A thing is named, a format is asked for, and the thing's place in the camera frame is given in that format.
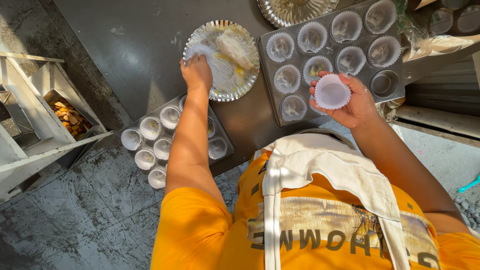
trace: stainless steel counter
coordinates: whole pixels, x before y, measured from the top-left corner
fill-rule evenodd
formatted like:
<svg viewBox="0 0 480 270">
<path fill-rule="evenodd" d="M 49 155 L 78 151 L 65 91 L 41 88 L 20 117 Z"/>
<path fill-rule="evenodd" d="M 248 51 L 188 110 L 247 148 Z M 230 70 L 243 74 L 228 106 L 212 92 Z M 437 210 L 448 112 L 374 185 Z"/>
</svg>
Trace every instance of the stainless steel counter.
<svg viewBox="0 0 480 270">
<path fill-rule="evenodd" d="M 275 30 L 257 0 L 54 2 L 134 121 L 185 91 L 178 62 L 198 26 L 225 19 L 253 37 Z M 340 0 L 336 9 L 354 2 Z M 255 150 L 277 138 L 329 120 L 325 116 L 280 128 L 262 72 L 242 98 L 210 104 L 235 147 L 233 155 L 210 167 L 213 175 L 249 160 Z"/>
</svg>

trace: hand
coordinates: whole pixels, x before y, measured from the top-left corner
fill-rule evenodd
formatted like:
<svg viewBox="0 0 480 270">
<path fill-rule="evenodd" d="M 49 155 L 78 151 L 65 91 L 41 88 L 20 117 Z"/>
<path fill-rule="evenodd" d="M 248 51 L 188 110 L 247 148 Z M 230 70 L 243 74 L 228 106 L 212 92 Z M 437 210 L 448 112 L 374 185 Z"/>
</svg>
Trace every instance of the hand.
<svg viewBox="0 0 480 270">
<path fill-rule="evenodd" d="M 198 56 L 198 53 L 195 53 L 188 59 L 186 65 L 183 59 L 180 59 L 180 70 L 187 83 L 188 92 L 196 89 L 209 92 L 212 88 L 212 70 L 208 66 L 207 57 L 204 54 Z"/>
<path fill-rule="evenodd" d="M 318 76 L 321 78 L 327 74 L 334 73 L 320 71 Z M 350 87 L 350 90 L 352 91 L 352 97 L 347 105 L 336 110 L 327 110 L 318 106 L 317 102 L 311 99 L 309 102 L 314 108 L 325 112 L 337 122 L 349 129 L 360 129 L 362 124 L 365 122 L 369 122 L 370 120 L 378 120 L 379 118 L 381 119 L 375 107 L 372 94 L 358 78 L 343 73 L 340 73 L 338 77 L 340 77 L 340 80 Z M 314 96 L 317 81 L 312 81 L 311 85 L 312 87 L 310 87 L 309 91 L 310 94 Z"/>
</svg>

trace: silver paper plate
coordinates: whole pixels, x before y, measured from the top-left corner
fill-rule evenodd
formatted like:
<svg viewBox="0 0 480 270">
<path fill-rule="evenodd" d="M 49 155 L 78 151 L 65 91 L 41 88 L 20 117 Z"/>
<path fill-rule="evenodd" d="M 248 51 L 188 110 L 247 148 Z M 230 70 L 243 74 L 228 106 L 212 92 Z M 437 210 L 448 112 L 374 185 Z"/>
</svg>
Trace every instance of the silver paper plate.
<svg viewBox="0 0 480 270">
<path fill-rule="evenodd" d="M 239 26 L 241 28 L 241 31 L 248 34 L 248 40 L 247 42 L 250 43 L 255 48 L 255 53 L 256 53 L 256 59 L 258 59 L 255 62 L 255 66 L 251 68 L 250 70 L 244 69 L 240 67 L 238 64 L 236 64 L 230 57 L 224 55 L 220 50 L 218 49 L 216 45 L 216 39 L 219 37 L 228 27 L 232 26 Z M 183 50 L 183 59 L 185 60 L 186 52 L 187 50 L 197 44 L 201 43 L 203 45 L 207 45 L 210 49 L 212 49 L 216 54 L 218 53 L 220 55 L 220 58 L 226 59 L 228 62 L 230 62 L 232 65 L 237 65 L 237 70 L 236 74 L 232 74 L 228 78 L 228 81 L 226 81 L 227 84 L 232 85 L 236 84 L 236 87 L 232 87 L 232 89 L 226 89 L 226 87 L 220 87 L 220 86 L 212 86 L 210 89 L 210 94 L 209 94 L 209 99 L 215 100 L 215 101 L 232 101 L 241 98 L 243 95 L 245 95 L 255 84 L 258 78 L 258 73 L 260 70 L 260 57 L 258 54 L 258 48 L 255 45 L 255 41 L 253 40 L 253 37 L 250 35 L 250 33 L 240 25 L 227 21 L 227 20 L 216 20 L 216 21 L 211 21 L 208 22 L 200 27 L 198 27 L 190 36 L 190 38 L 187 41 L 187 44 L 185 45 L 185 49 Z M 240 74 L 242 74 L 241 79 L 243 80 L 243 83 L 241 83 L 240 79 L 240 85 L 238 84 L 238 80 L 240 78 Z"/>
<path fill-rule="evenodd" d="M 258 0 L 260 10 L 276 28 L 305 22 L 332 12 L 339 0 Z"/>
</svg>

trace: person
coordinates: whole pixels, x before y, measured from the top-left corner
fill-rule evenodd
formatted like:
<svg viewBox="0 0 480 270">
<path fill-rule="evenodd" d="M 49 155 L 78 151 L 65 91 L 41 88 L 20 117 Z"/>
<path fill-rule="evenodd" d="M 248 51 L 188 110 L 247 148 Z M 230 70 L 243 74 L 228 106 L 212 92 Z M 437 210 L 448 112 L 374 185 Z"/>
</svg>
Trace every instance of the person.
<svg viewBox="0 0 480 270">
<path fill-rule="evenodd" d="M 278 139 L 250 160 L 230 214 L 208 167 L 211 70 L 198 54 L 180 69 L 188 94 L 151 269 L 480 269 L 480 241 L 449 194 L 351 75 L 339 75 L 346 106 L 311 104 L 349 128 L 361 153 L 323 129 Z"/>
</svg>

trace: muffin tray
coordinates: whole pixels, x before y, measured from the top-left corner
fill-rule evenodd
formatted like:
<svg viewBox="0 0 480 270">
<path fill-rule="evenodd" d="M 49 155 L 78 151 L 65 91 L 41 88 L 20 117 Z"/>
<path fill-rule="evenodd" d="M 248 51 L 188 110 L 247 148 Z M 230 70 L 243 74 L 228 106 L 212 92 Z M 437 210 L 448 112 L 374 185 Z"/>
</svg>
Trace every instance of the muffin tray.
<svg viewBox="0 0 480 270">
<path fill-rule="evenodd" d="M 121 138 L 121 135 L 123 133 L 123 131 L 125 130 L 129 130 L 129 129 L 135 129 L 135 130 L 138 130 L 140 131 L 140 124 L 142 122 L 143 119 L 147 118 L 147 117 L 155 117 L 155 118 L 158 118 L 160 119 L 160 113 L 161 111 L 166 108 L 166 107 L 174 107 L 178 110 L 180 110 L 180 100 L 182 99 L 182 97 L 186 96 L 187 93 L 184 93 L 176 98 L 174 98 L 173 100 L 165 103 L 163 106 L 160 106 L 158 109 L 154 110 L 153 112 L 145 115 L 144 117 L 142 117 L 141 119 L 135 121 L 133 124 L 131 124 L 130 126 L 128 127 L 125 127 L 123 129 L 121 129 L 120 131 L 117 132 L 117 135 Z M 215 116 L 215 113 L 213 112 L 212 108 L 210 107 L 210 105 L 208 105 L 208 119 L 209 119 L 209 123 L 213 122 L 214 125 L 215 125 L 215 133 L 210 137 L 208 138 L 208 141 L 211 141 L 211 140 L 214 140 L 214 139 L 222 139 L 226 145 L 227 145 L 227 152 L 226 154 L 222 157 L 222 158 L 219 158 L 219 159 L 212 159 L 212 158 L 208 158 L 208 164 L 211 165 L 219 160 L 222 160 L 224 159 L 225 157 L 233 154 L 233 152 L 235 151 L 235 149 L 233 148 L 233 145 L 232 143 L 230 142 L 228 136 L 227 136 L 227 133 L 225 132 L 225 130 L 223 129 L 222 125 L 220 124 L 220 121 L 218 120 L 218 118 Z M 162 132 L 160 134 L 160 136 L 158 136 L 156 139 L 154 140 L 148 140 L 145 138 L 145 136 L 142 136 L 143 138 L 143 141 L 141 143 L 141 145 L 136 149 L 136 150 L 128 150 L 128 152 L 130 153 L 130 155 L 133 157 L 133 159 L 135 159 L 135 155 L 137 154 L 137 152 L 143 150 L 143 149 L 150 149 L 150 150 L 153 150 L 154 148 L 154 144 L 155 142 L 157 142 L 158 140 L 160 139 L 168 139 L 170 141 L 173 141 L 173 135 L 176 131 L 176 128 L 174 129 L 168 129 L 166 128 L 164 125 L 162 125 Z M 156 164 L 153 165 L 150 169 L 148 170 L 142 170 L 144 172 L 144 174 L 147 176 L 148 178 L 148 175 L 149 173 L 153 170 L 153 169 L 163 169 L 166 171 L 166 167 L 167 167 L 167 163 L 168 163 L 168 160 L 162 160 L 162 159 L 159 159 L 159 158 L 156 158 Z"/>
<path fill-rule="evenodd" d="M 368 56 L 368 49 L 374 40 L 384 37 L 392 36 L 400 42 L 400 35 L 397 34 L 397 20 L 391 25 L 391 27 L 382 34 L 372 34 L 370 33 L 365 26 L 366 12 L 368 8 L 378 2 L 379 0 L 370 0 L 354 6 L 344 8 L 339 11 L 331 12 L 320 17 L 299 23 L 296 25 L 288 26 L 276 31 L 264 34 L 257 37 L 256 43 L 258 46 L 258 51 L 260 52 L 260 61 L 261 66 L 265 75 L 265 80 L 270 92 L 270 98 L 272 105 L 275 111 L 275 118 L 279 126 L 286 126 L 296 122 L 301 122 L 313 118 L 317 118 L 323 114 L 315 112 L 309 106 L 308 101 L 310 98 L 309 88 L 310 84 L 305 81 L 303 68 L 306 62 L 313 56 L 324 56 L 326 57 L 333 66 L 333 72 L 339 73 L 337 67 L 337 56 L 339 52 L 349 46 L 360 47 L 363 51 L 363 54 L 367 57 L 367 60 L 358 74 L 355 76 L 359 78 L 373 94 L 373 99 L 375 103 L 385 102 L 389 100 L 394 100 L 396 98 L 401 98 L 405 96 L 405 86 L 403 84 L 403 73 L 402 73 L 402 57 L 401 55 L 397 60 L 390 66 L 386 68 L 378 68 L 373 66 L 370 63 Z M 344 41 L 341 44 L 337 43 L 332 38 L 332 21 L 340 13 L 344 11 L 353 11 L 356 12 L 362 19 L 362 27 L 359 37 L 353 41 Z M 327 39 L 325 45 L 316 53 L 305 53 L 303 52 L 298 45 L 298 33 L 301 28 L 310 22 L 318 22 L 322 24 L 327 30 Z M 294 40 L 294 51 L 290 58 L 286 59 L 283 62 L 274 62 L 267 55 L 267 42 L 273 35 L 277 33 L 287 33 Z M 285 65 L 293 65 L 300 71 L 300 86 L 295 92 L 291 93 L 281 93 L 274 85 L 274 77 L 278 69 Z M 307 111 L 305 116 L 296 121 L 286 121 L 283 119 L 281 114 L 281 105 L 285 97 L 289 95 L 299 95 L 305 101 L 307 106 Z"/>
</svg>

